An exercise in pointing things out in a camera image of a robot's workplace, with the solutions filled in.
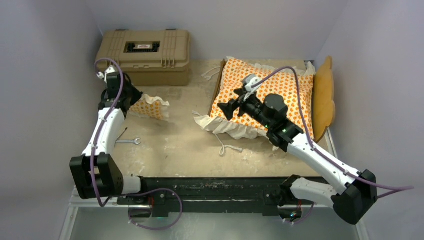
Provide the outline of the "orange patterned white blanket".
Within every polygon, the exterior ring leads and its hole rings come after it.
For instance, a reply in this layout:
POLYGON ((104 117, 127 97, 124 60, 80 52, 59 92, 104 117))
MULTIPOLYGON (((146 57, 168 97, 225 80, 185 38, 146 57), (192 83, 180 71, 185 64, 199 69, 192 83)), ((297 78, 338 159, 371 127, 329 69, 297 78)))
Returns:
MULTIPOLYGON (((217 94, 212 102, 210 113, 196 116, 194 121, 205 131, 213 134, 228 134, 235 140, 256 139, 265 137, 267 129, 248 115, 238 116, 234 112, 233 118, 227 120, 218 104, 236 99, 235 89, 242 87, 242 80, 255 74, 264 79, 275 71, 274 67, 260 64, 250 64, 237 58, 228 57, 221 73, 217 94)), ((316 74, 315 67, 307 64, 306 70, 284 69, 264 82, 256 92, 260 101, 264 101, 269 94, 283 97, 288 107, 288 119, 302 130, 308 130, 310 137, 315 137, 312 118, 313 82, 316 74)))

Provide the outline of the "wooden pet bed frame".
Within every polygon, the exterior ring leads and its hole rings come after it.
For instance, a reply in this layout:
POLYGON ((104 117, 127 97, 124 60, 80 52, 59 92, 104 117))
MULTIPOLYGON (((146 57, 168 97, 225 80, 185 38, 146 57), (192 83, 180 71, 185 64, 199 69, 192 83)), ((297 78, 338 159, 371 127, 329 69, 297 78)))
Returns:
MULTIPOLYGON (((328 127, 334 122, 336 107, 334 103, 334 78, 333 59, 328 56, 324 64, 315 69, 312 90, 312 124, 315 142, 319 142, 325 135, 328 127)), ((214 92, 214 99, 217 96, 219 80, 214 92)))

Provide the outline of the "small orange patterned pillow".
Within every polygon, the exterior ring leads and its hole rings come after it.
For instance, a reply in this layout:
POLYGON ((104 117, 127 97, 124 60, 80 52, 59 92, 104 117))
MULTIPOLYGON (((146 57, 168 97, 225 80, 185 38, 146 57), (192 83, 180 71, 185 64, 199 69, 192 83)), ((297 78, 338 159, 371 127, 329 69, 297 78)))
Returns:
POLYGON ((142 97, 130 107, 129 113, 139 118, 152 118, 161 121, 169 121, 170 103, 158 96, 143 94, 142 97))

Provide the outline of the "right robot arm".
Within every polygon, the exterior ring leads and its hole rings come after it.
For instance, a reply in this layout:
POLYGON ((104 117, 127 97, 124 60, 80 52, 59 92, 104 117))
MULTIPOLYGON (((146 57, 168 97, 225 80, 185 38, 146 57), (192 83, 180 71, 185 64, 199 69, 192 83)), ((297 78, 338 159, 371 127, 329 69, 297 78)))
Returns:
POLYGON ((309 135, 287 118, 288 107, 278 94, 269 94, 260 101, 255 94, 248 96, 243 89, 235 90, 238 98, 217 106, 230 120, 235 111, 247 114, 267 129, 266 136, 279 149, 289 153, 320 174, 326 183, 292 175, 280 186, 278 205, 300 200, 331 208, 346 223, 356 225, 377 202, 376 176, 349 167, 315 145, 309 135))

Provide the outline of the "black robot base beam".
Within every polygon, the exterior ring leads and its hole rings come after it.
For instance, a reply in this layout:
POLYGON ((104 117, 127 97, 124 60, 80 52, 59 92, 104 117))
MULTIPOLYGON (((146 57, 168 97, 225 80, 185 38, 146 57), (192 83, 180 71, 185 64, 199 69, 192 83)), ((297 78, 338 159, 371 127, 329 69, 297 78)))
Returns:
POLYGON ((153 218, 169 213, 287 214, 285 207, 310 205, 282 189, 286 177, 146 177, 147 196, 119 197, 118 205, 132 209, 146 206, 153 218))

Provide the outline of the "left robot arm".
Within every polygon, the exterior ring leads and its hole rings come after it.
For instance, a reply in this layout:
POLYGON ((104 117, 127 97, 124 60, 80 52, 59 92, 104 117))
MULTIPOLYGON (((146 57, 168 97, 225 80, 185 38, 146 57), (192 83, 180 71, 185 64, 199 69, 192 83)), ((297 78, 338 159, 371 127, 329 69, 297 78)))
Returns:
POLYGON ((138 205, 148 201, 149 191, 143 178, 124 176, 111 156, 130 107, 142 95, 127 73, 107 74, 95 130, 81 156, 72 157, 69 163, 82 199, 129 195, 138 205))

